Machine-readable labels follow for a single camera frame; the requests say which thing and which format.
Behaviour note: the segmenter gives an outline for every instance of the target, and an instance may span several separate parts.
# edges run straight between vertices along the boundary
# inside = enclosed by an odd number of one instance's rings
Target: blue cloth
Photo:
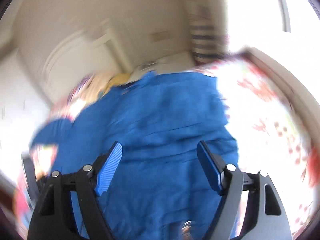
[[[181,224],[191,220],[193,238],[201,239],[220,197],[209,186],[196,146],[205,140],[212,152],[236,165],[237,145],[226,124],[216,78],[148,73],[128,88],[112,88],[73,124],[50,123],[33,145],[58,144],[52,170],[66,174],[93,163],[119,141],[123,157],[98,199],[115,238],[176,239]],[[80,223],[79,208],[73,208]]]

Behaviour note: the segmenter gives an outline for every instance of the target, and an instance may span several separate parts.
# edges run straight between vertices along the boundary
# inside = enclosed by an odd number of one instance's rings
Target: bedsheet
[[[320,181],[320,157],[295,113],[278,87],[258,67],[241,57],[218,60],[190,70],[218,77],[217,88],[225,105],[227,130],[238,142],[242,171],[265,170],[273,180],[286,209],[293,237],[296,238],[312,218],[313,190]],[[59,117],[56,106],[52,117]],[[71,107],[61,116],[74,120]],[[49,174],[57,145],[36,145],[30,149],[37,174]],[[240,203],[241,230],[247,195]],[[28,203],[21,176],[15,194],[17,229],[25,238],[32,206]]]

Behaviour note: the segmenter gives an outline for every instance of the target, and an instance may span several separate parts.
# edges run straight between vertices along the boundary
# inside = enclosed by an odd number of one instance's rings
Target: yellow cloth
[[[109,90],[112,88],[112,87],[115,87],[115,86],[120,86],[120,85],[123,85],[125,83],[128,82],[129,78],[131,76],[131,73],[121,73],[121,74],[118,74],[116,76],[114,76],[110,81],[109,83],[107,84],[105,90],[104,90],[104,94],[105,95],[106,93],[109,92]]]
[[[129,78],[129,73],[120,73],[114,77],[110,73],[96,74],[88,88],[81,93],[80,98],[86,102],[87,106],[91,105],[108,93],[113,86],[120,86]]]

